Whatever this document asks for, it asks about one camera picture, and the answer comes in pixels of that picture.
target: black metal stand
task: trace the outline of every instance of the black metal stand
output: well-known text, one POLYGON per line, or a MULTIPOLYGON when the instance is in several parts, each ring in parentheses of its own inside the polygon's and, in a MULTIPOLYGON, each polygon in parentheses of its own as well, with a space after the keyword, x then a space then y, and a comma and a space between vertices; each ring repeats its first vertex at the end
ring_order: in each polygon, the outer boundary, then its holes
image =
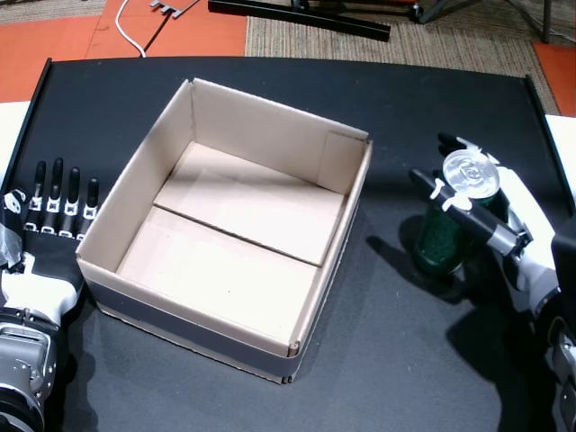
MULTIPOLYGON (((387 41, 390 37, 389 25, 331 13, 313 12, 309 10, 308 0, 292 0, 292 7, 251 0, 208 0, 208 10, 222 14, 249 15, 310 25, 379 41, 387 41)), ((421 14, 421 8, 417 5, 416 7, 412 6, 410 10, 413 10, 415 15, 421 14)))
MULTIPOLYGON (((426 13, 418 18, 418 22, 420 24, 427 24, 431 21, 434 21, 446 6, 448 0, 437 0, 437 2, 430 8, 426 13)), ((540 37, 543 43, 550 42, 550 20, 552 16, 552 0, 544 0, 544 19, 542 25, 542 31, 540 33, 540 37)), ((527 17, 527 19, 532 23, 532 25, 536 25, 531 18, 527 17)))

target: green can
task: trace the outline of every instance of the green can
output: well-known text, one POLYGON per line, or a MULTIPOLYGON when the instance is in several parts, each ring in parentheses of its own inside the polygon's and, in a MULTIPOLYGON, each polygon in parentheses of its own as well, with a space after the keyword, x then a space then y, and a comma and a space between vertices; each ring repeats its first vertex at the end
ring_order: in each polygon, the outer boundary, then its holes
MULTIPOLYGON (((450 153, 442 165, 442 177, 457 192, 486 207, 500 189, 498 169, 477 150, 450 153)), ((412 255, 426 273, 449 275, 463 262, 472 243, 460 225, 431 203, 412 255)))

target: open cardboard box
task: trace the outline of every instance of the open cardboard box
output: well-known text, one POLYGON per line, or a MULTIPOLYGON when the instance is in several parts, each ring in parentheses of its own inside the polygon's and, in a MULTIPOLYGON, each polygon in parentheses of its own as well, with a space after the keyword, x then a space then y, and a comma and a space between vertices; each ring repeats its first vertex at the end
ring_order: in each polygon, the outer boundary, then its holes
POLYGON ((78 264, 104 312, 289 382, 371 152, 361 130, 185 81, 108 195, 78 264))

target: black table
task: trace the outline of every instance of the black table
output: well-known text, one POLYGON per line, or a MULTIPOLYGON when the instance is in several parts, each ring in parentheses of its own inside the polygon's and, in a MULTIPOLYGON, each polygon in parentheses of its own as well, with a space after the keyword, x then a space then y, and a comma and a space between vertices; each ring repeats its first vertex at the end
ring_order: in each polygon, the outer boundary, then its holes
POLYGON ((51 430, 554 430, 554 382, 502 280, 444 286, 406 254, 426 208, 407 172, 440 166, 438 131, 516 169, 553 225, 568 217, 528 80, 263 58, 55 63, 8 183, 29 185, 39 159, 62 156, 84 176, 98 175, 107 192, 182 80, 194 77, 345 122, 374 140, 355 226, 301 370, 292 384, 266 382, 106 317, 86 292, 69 326, 73 359, 48 406, 51 430))

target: gray carpet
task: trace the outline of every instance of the gray carpet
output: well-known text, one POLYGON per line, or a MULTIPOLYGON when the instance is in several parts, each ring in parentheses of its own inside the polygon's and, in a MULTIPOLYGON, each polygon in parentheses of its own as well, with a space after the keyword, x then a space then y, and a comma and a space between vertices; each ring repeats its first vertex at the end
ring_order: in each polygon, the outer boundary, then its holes
MULTIPOLYGON (((536 0, 523 0, 532 14, 536 0)), ((547 113, 558 113, 554 97, 534 51, 532 41, 537 32, 516 9, 500 0, 457 2, 449 8, 462 7, 425 26, 406 18, 375 13, 347 13, 348 16, 389 23, 389 42, 369 40, 334 31, 249 18, 246 55, 254 57, 288 57, 301 59, 342 59, 396 63, 435 68, 450 68, 523 77, 529 74, 547 113)), ((358 4, 340 5, 348 11, 358 4)), ((574 33, 573 0, 553 4, 553 27, 574 33)))
POLYGON ((106 0, 0 0, 0 25, 99 15, 105 4, 106 0))

